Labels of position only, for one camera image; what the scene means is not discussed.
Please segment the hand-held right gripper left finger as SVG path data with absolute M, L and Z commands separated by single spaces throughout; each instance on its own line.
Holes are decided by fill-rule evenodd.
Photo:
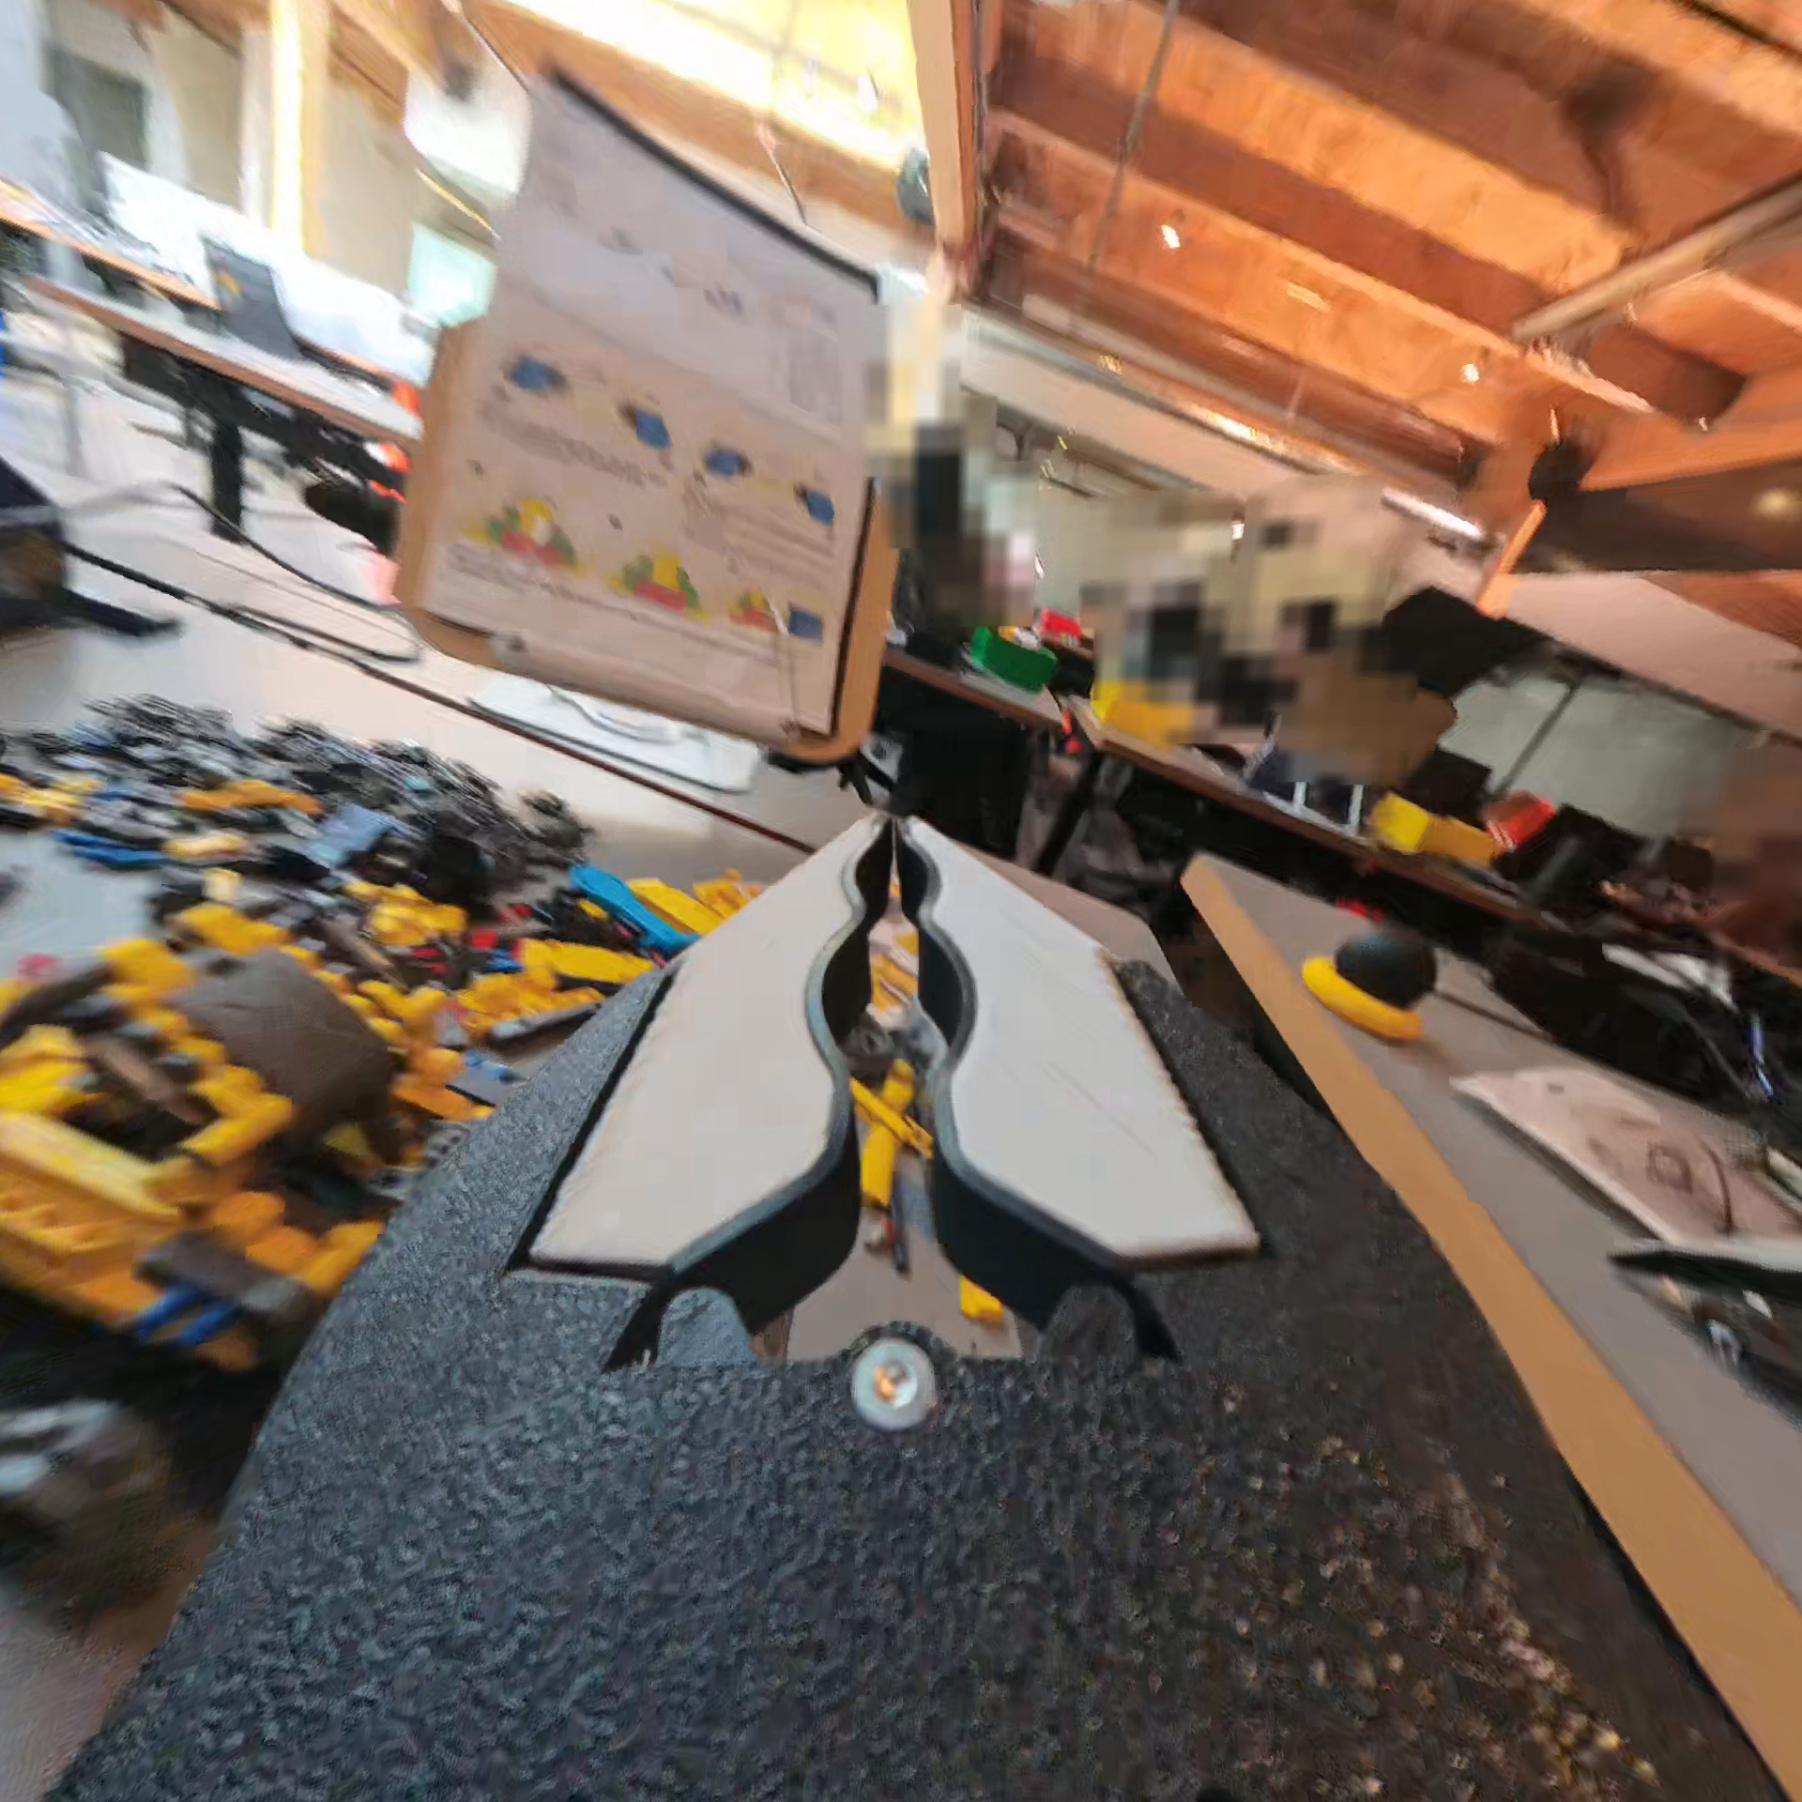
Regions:
M 848 1258 L 843 1038 L 868 1005 L 892 850 L 892 818 L 866 816 L 685 949 L 546 1190 L 531 1271 L 637 1284 L 629 1348 L 690 1292 L 764 1335 Z

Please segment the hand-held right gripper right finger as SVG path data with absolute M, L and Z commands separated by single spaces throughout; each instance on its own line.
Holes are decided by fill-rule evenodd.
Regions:
M 919 934 L 931 1224 L 950 1265 L 1035 1330 L 1070 1305 L 1176 1358 L 1146 1292 L 1262 1250 L 1262 1235 L 1129 991 L 1129 970 L 931 827 L 895 827 Z

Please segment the grey desk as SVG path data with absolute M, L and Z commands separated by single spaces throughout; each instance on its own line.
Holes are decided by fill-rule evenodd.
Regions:
M 352 668 L 307 646 L 283 644 L 234 621 L 184 611 L 177 638 L 127 640 L 96 630 L 33 634 L 4 646 L 4 727 L 69 727 L 107 696 L 168 696 L 190 706 L 232 711 L 243 722 L 299 715 L 348 741 L 417 741 L 472 762 L 500 788 L 550 788 L 593 827 L 602 865 L 622 875 L 657 875 L 690 887 L 719 872 L 773 883 L 804 852 L 847 830 L 857 802 L 831 775 L 775 775 L 790 800 L 780 827 L 801 844 L 761 834 L 764 800 L 715 814 L 700 800 L 616 775 L 561 745 L 461 711 L 472 673 L 408 668 Z M 140 1604 L 66 1623 L 51 1604 L 29 1604 L 4 1578 L 4 1798 L 35 1798 L 52 1786 L 78 1742 L 104 1723 L 109 1700 L 165 1634 L 192 1570 L 208 1552 L 195 1524 L 178 1544 L 163 1586 Z

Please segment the pile of mixed small bricks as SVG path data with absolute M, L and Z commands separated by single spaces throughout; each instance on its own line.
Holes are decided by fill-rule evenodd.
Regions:
M 550 1049 L 666 962 L 642 956 L 622 924 L 580 901 L 570 868 L 478 907 L 364 880 L 307 888 L 232 868 L 144 872 L 163 883 L 135 934 L 232 953 L 307 949 L 335 973 L 405 991 L 401 1013 L 432 1036 L 432 1049 L 416 1049 L 398 1080 L 417 1115 L 417 1150 L 384 1177 L 390 1217 L 425 1167 L 508 1098 L 520 1078 L 508 1053 Z M 761 891 L 737 872 L 697 888 L 626 887 L 688 932 L 724 924 Z

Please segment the blue brick separator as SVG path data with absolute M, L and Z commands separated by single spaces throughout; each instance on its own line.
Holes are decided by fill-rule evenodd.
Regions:
M 615 924 L 622 924 L 629 934 L 633 949 L 648 958 L 670 958 L 697 941 L 695 932 L 663 920 L 616 872 L 608 872 L 602 865 L 575 865 L 570 888 L 580 901 L 597 907 Z

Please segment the long work table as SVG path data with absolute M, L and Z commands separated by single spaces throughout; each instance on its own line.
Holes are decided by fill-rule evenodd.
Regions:
M 1178 908 L 1194 852 L 1282 887 L 1404 921 L 1435 941 L 1489 958 L 1511 932 L 1649 934 L 1649 917 L 1605 908 L 1602 888 L 1567 891 L 1588 913 L 1532 908 L 1515 887 L 1439 852 L 1404 852 L 1364 827 L 1238 782 L 1198 751 L 1168 752 L 1112 734 L 1084 696 L 1024 693 L 970 662 L 931 662 L 889 644 L 877 722 L 907 743 L 892 775 L 895 808 L 1039 875 L 1074 887 L 1108 875 L 1122 907 L 1155 930 Z

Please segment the yellow bin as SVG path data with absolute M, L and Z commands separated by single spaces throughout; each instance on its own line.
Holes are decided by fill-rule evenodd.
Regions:
M 1500 840 L 1487 827 L 1430 814 L 1395 788 L 1373 802 L 1364 834 L 1395 852 L 1437 857 L 1472 868 L 1487 868 L 1500 857 Z

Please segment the pile of dark grey track links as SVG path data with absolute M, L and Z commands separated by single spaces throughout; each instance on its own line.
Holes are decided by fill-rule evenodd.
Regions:
M 348 741 L 307 720 L 243 730 L 165 696 L 94 702 L 78 722 L 4 737 L 4 821 L 46 821 L 114 868 L 232 868 L 288 887 L 408 887 L 461 907 L 585 863 L 563 795 L 416 741 Z

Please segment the white paper sheet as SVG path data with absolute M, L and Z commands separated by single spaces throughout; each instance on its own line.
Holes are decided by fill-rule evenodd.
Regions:
M 1453 1091 L 1658 1240 L 1798 1240 L 1798 1193 L 1751 1127 L 1651 1101 L 1588 1068 L 1453 1078 Z

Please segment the yellow toy vehicle model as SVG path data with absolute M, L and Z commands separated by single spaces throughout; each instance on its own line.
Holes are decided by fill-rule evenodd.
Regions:
M 432 1036 L 307 949 L 117 940 L 4 983 L 4 1288 L 224 1373 L 288 1363 L 379 1245 Z

